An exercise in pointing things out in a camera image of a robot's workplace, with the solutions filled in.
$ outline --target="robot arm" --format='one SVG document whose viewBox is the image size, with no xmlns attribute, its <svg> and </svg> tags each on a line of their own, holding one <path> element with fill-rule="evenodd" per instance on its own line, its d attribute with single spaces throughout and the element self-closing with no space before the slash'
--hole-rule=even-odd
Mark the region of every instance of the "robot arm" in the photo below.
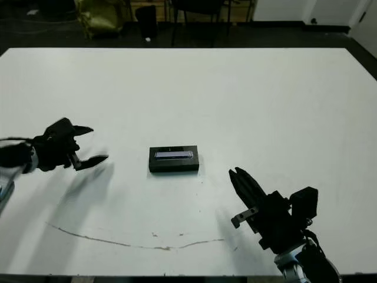
<svg viewBox="0 0 377 283">
<path fill-rule="evenodd" d="M 74 137 L 91 131 L 93 129 L 89 127 L 73 126 L 67 118 L 63 118 L 49 126 L 42 136 L 0 139 L 21 141 L 0 147 L 0 211 L 10 198 L 14 181 L 20 174 L 30 173 L 36 168 L 49 171 L 59 165 L 64 165 L 64 168 L 73 165 L 75 170 L 82 170 L 104 161 L 108 156 L 94 156 L 81 161 L 75 153 L 80 147 Z"/>
<path fill-rule="evenodd" d="M 259 233 L 263 249 L 270 248 L 275 264 L 289 283 L 339 283 L 336 268 L 325 257 L 316 235 L 307 230 L 317 215 L 318 190 L 307 187 L 289 199 L 275 191 L 266 195 L 244 170 L 229 170 L 236 193 L 249 208 L 232 218 L 235 228 L 247 221 Z"/>
</svg>

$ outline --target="dark floor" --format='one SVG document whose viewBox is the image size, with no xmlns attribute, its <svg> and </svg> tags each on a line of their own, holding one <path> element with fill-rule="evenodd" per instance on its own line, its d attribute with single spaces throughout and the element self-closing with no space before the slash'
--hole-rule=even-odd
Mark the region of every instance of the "dark floor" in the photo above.
<svg viewBox="0 0 377 283">
<path fill-rule="evenodd" d="M 75 20 L 75 13 L 46 16 L 37 13 L 27 16 L 30 9 L 38 9 L 33 2 L 0 0 L 0 55 L 11 47 L 110 47 L 110 48 L 171 48 L 172 25 L 159 24 L 157 38 L 146 43 L 136 23 L 127 23 L 120 35 L 93 40 L 84 38 L 81 26 Z M 189 24 L 179 26 L 175 48 L 208 48 L 214 26 L 210 24 Z M 230 28 L 220 25 L 214 42 L 215 48 L 245 47 L 329 47 L 347 48 L 348 51 L 377 79 L 377 60 L 356 41 L 344 33 L 304 31 L 302 27 L 256 27 L 239 24 Z M 0 277 L 0 282 L 70 282 L 70 278 Z M 352 275 L 343 277 L 347 282 L 377 282 L 376 275 Z"/>
</svg>

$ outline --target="metal bracket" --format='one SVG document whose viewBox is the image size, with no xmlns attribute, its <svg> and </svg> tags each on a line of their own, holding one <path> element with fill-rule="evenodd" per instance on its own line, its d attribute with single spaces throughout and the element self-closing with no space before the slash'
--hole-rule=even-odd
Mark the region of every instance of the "metal bracket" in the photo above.
<svg viewBox="0 0 377 283">
<path fill-rule="evenodd" d="M 241 212 L 240 214 L 237 214 L 235 217 L 232 218 L 232 224 L 235 228 L 238 228 L 242 222 L 244 222 L 248 218 L 252 218 L 255 214 L 258 213 L 258 208 L 253 207 L 250 208 L 244 212 Z"/>
</svg>

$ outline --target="chair leg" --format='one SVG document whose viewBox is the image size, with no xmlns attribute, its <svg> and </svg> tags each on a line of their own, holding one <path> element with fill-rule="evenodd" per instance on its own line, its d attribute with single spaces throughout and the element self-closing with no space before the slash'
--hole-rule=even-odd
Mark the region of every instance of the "chair leg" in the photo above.
<svg viewBox="0 0 377 283">
<path fill-rule="evenodd" d="M 134 21 L 134 15 L 132 14 L 131 0 L 127 0 L 126 3 L 127 3 L 127 9 L 130 12 L 131 22 L 133 22 Z"/>
<path fill-rule="evenodd" d="M 246 22 L 249 21 L 250 10 L 252 9 L 253 3 L 254 3 L 253 0 L 250 0 L 249 7 L 247 9 L 247 14 L 246 14 Z"/>
<path fill-rule="evenodd" d="M 230 10 L 232 8 L 232 0 L 229 0 L 229 4 L 228 4 L 228 23 L 227 23 L 227 26 L 226 26 L 226 35 L 228 36 L 229 35 L 229 29 L 230 29 Z"/>
<path fill-rule="evenodd" d="M 177 31 L 177 19 L 178 19 L 178 9 L 174 7 L 174 28 L 173 28 L 173 35 L 171 37 L 171 46 L 174 46 L 174 40 L 176 38 L 176 31 Z"/>
<path fill-rule="evenodd" d="M 187 14 L 186 14 L 186 10 L 183 11 L 183 14 L 184 14 L 184 24 L 187 26 Z"/>
<path fill-rule="evenodd" d="M 164 16 L 165 16 L 165 22 L 167 22 L 167 15 L 166 15 L 166 0 L 164 0 Z"/>
<path fill-rule="evenodd" d="M 211 42 L 211 48 L 213 48 L 213 46 L 214 46 L 214 42 L 217 38 L 217 33 L 219 31 L 219 26 L 220 26 L 219 25 L 219 18 L 220 18 L 220 11 L 216 14 L 216 30 L 214 32 L 214 36 L 213 36 L 213 39 L 212 39 L 212 42 Z"/>
</svg>

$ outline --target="yellow bag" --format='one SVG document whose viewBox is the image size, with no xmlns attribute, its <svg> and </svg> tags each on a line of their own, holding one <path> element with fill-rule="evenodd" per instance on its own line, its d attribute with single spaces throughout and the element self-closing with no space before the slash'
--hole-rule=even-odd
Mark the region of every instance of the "yellow bag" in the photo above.
<svg viewBox="0 0 377 283">
<path fill-rule="evenodd" d="M 122 0 L 75 0 L 75 4 L 85 36 L 92 38 L 122 30 Z"/>
</svg>

